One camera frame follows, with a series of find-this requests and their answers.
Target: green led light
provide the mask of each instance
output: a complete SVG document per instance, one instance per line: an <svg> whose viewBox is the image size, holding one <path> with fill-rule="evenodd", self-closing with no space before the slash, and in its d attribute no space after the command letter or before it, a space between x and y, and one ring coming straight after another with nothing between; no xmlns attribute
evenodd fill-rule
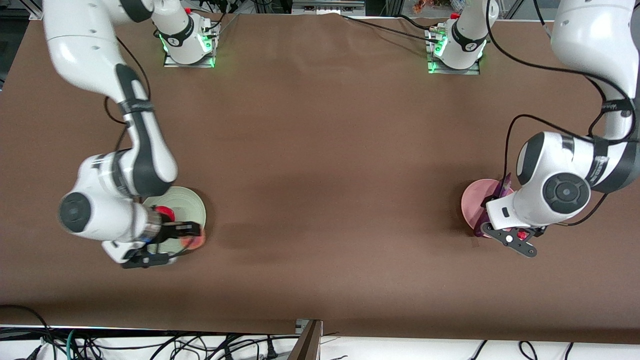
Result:
<svg viewBox="0 0 640 360"><path fill-rule="evenodd" d="M162 42L162 48L168 54L169 50L166 49L166 43L164 42L164 39L162 38L162 36L160 36L160 41Z"/></svg>
<svg viewBox="0 0 640 360"><path fill-rule="evenodd" d="M439 41L439 46L436 46L435 49L435 54L436 56L442 56L442 52L444 51L444 47L447 46L447 43L449 41L447 40L447 37L442 37L442 40Z"/></svg>

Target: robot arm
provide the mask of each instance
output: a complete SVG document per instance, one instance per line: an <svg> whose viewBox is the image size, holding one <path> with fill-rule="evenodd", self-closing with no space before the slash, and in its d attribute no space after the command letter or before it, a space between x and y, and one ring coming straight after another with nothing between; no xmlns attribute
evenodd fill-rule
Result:
<svg viewBox="0 0 640 360"><path fill-rule="evenodd" d="M179 6L178 0L162 3ZM161 216L132 198L164 194L178 171L154 107L135 71L122 59L113 29L114 24L147 20L153 10L152 0L44 2L45 35L56 71L72 85L114 100L131 138L131 149L92 156L82 163L58 213L67 231L103 241L118 263L128 262L131 250L164 240L157 239L164 226ZM181 14L174 19L188 23L184 10Z"/></svg>
<svg viewBox="0 0 640 360"><path fill-rule="evenodd" d="M635 106L629 101L634 100L638 75L638 52L629 30L633 7L634 0L561 1L551 39L554 54L571 69L612 81L624 94L594 79L604 94L604 137L543 132L524 144L516 166L522 188L487 202L491 224L483 228L486 234L512 247L508 240L513 233L498 230L544 229L565 221L585 208L591 190L614 192L640 174L638 128L632 129ZM531 244L526 245L522 250L527 252L514 249L534 256Z"/></svg>

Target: table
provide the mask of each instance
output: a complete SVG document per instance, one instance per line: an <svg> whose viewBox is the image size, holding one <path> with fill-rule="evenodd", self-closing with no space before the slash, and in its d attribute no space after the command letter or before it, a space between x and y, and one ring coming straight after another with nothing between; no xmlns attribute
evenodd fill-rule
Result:
<svg viewBox="0 0 640 360"><path fill-rule="evenodd" d="M494 29L513 54L558 65L539 25ZM468 184L501 175L515 115L586 132L600 107L586 80L491 45L480 76L428 74L420 40L337 15L242 15L206 70L162 68L152 31L117 32L149 74L176 185L205 201L207 244L122 270L59 226L80 162L121 128L55 73L31 22L0 95L2 302L54 325L291 333L320 318L354 336L640 343L640 183L550 228L534 259L471 237L460 213ZM543 130L516 125L512 171Z"/></svg>

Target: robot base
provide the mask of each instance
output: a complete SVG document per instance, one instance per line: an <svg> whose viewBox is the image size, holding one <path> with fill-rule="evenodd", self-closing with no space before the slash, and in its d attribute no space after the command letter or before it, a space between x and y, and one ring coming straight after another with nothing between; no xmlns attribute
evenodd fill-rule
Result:
<svg viewBox="0 0 640 360"><path fill-rule="evenodd" d="M166 45L164 49L164 67L194 67L199 69L206 69L210 67L216 66L216 53L218 52L218 40L220 37L220 28L221 24L215 25L208 34L213 36L211 39L205 39L202 43L205 46L211 46L211 52L205 54L205 56L200 59L200 61L191 63L191 64L183 64L175 61L169 55L169 52L166 50Z"/></svg>
<svg viewBox="0 0 640 360"><path fill-rule="evenodd" d="M440 60L435 53L437 51L442 51L442 47L446 46L446 28L443 22L439 23L437 26L431 26L429 30L424 31L424 36L429 39L437 39L439 43L434 44L431 42L425 41L427 45L427 62L429 66L430 74L456 74L456 75L480 75L480 64L479 61L476 62L468 69L458 70L453 69L445 65L442 60Z"/></svg>

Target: white plate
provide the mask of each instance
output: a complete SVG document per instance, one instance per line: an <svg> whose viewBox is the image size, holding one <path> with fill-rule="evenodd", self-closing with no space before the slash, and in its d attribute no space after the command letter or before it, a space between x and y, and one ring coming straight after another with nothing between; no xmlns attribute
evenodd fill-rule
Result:
<svg viewBox="0 0 640 360"><path fill-rule="evenodd" d="M175 213L175 221L193 221L204 228L207 212L202 199L193 190L181 186L172 186L161 196L147 198L144 205L166 206Z"/></svg>

